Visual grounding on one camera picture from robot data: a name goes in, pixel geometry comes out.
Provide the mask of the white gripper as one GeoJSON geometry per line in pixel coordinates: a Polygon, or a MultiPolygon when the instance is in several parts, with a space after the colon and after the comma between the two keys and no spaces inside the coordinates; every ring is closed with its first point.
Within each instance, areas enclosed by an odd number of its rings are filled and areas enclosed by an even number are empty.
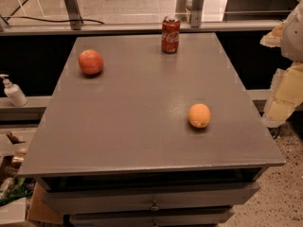
{"type": "Polygon", "coordinates": [[[283,57],[299,61],[293,62],[286,70],[277,69],[272,79],[262,123],[267,128],[278,128],[303,103],[303,0],[284,22],[264,35],[259,43],[267,47],[281,47],[283,57]]]}

